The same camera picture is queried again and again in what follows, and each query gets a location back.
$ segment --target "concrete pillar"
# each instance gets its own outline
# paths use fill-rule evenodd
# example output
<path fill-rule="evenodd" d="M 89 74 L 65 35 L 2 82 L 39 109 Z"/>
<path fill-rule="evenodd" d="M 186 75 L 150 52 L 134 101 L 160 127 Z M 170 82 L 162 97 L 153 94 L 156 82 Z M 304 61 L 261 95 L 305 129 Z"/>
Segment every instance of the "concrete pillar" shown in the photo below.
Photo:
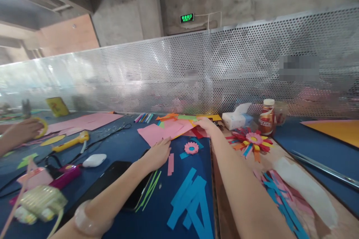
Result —
<path fill-rule="evenodd" d="M 160 0 L 136 0 L 143 39 L 163 36 Z"/>

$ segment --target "perforated metal panel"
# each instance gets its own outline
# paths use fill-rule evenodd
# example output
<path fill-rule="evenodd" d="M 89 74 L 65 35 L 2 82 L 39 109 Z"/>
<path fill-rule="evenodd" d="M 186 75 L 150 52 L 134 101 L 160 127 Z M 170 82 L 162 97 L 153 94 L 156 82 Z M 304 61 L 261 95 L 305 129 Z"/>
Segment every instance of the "perforated metal panel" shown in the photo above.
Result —
<path fill-rule="evenodd" d="M 48 108 L 218 113 L 265 98 L 295 116 L 359 118 L 359 6 L 306 12 L 0 66 L 1 102 Z M 280 81 L 282 56 L 316 56 L 314 81 Z"/>

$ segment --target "white paper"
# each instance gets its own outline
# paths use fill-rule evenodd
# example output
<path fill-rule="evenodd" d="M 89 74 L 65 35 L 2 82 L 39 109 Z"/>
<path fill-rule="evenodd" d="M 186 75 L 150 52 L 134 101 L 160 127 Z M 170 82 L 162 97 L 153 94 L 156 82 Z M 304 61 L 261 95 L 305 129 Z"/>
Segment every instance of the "white paper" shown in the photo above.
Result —
<path fill-rule="evenodd" d="M 235 114 L 244 114 L 247 113 L 247 110 L 249 108 L 249 106 L 252 103 L 245 103 L 245 104 L 241 104 L 239 106 L 237 106 L 236 110 L 234 111 Z"/>
<path fill-rule="evenodd" d="M 338 225 L 338 215 L 328 195 L 301 168 L 285 158 L 274 163 L 273 168 L 288 185 L 299 191 L 330 229 Z"/>

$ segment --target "green paper strip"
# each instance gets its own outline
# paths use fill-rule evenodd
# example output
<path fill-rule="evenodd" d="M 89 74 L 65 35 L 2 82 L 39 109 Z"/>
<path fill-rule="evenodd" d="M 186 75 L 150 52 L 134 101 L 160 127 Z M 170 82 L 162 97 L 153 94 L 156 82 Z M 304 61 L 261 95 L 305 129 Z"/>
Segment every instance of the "green paper strip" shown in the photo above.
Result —
<path fill-rule="evenodd" d="M 197 121 L 197 117 L 196 116 L 187 116 L 187 115 L 179 115 L 178 119 L 180 120 L 193 120 L 193 121 Z"/>
<path fill-rule="evenodd" d="M 10 154 L 13 154 L 14 152 L 13 151 L 9 151 L 8 153 L 6 153 L 3 157 L 7 157 L 9 156 Z"/>
<path fill-rule="evenodd" d="M 22 158 L 22 162 L 20 162 L 20 164 L 18 165 L 17 169 L 20 169 L 20 168 L 25 167 L 26 165 L 28 165 L 28 164 L 29 164 L 29 158 L 30 158 L 30 157 L 32 157 L 32 158 L 34 159 L 34 158 L 37 157 L 37 156 L 38 156 L 37 153 L 33 153 L 33 154 L 31 154 L 31 155 L 29 155 L 29 156 L 27 156 L 27 157 Z"/>
<path fill-rule="evenodd" d="M 150 198 L 151 198 L 151 196 L 152 196 L 152 193 L 153 193 L 154 189 L 156 188 L 156 185 L 157 185 L 158 179 L 159 179 L 159 178 L 160 178 L 160 176 L 161 176 L 161 173 L 162 173 L 162 171 L 160 171 L 160 173 L 158 174 L 158 177 L 156 178 L 156 181 L 154 182 L 154 185 L 153 185 L 153 188 L 152 188 L 151 194 L 150 194 L 149 198 L 147 199 L 147 202 L 146 202 L 146 204 L 145 204 L 144 208 L 142 209 L 142 212 L 143 212 L 143 211 L 144 211 L 144 209 L 146 208 L 146 205 L 147 205 L 148 201 L 150 200 Z"/>
<path fill-rule="evenodd" d="M 149 187 L 148 187 L 148 189 L 147 189 L 145 198 L 143 198 L 142 203 L 141 203 L 141 204 L 139 205 L 139 207 L 136 209 L 135 213 L 137 213 L 137 211 L 144 205 L 147 196 L 149 195 L 150 191 L 152 190 L 152 183 L 153 183 L 154 178 L 156 177 L 157 171 L 158 171 L 158 170 L 156 170 L 155 173 L 153 174 L 153 177 L 152 177 L 152 180 L 151 180 L 151 184 L 149 185 Z"/>

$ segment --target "hand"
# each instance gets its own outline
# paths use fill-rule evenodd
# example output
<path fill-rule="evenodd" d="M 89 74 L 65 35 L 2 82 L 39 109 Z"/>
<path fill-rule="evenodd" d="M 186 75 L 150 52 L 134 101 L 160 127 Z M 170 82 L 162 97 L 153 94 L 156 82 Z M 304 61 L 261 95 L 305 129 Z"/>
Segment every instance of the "hand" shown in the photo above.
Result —
<path fill-rule="evenodd" d="M 161 139 L 150 148 L 149 151 L 140 159 L 143 165 L 148 168 L 148 172 L 159 169 L 163 164 L 166 163 L 171 148 L 171 138 Z"/>
<path fill-rule="evenodd" d="M 201 126 L 209 135 L 212 131 L 219 130 L 218 127 L 207 117 L 198 117 L 199 121 L 193 124 Z"/>
<path fill-rule="evenodd" d="M 36 137 L 42 128 L 37 119 L 29 118 L 9 127 L 1 137 L 1 144 L 11 150 Z"/>

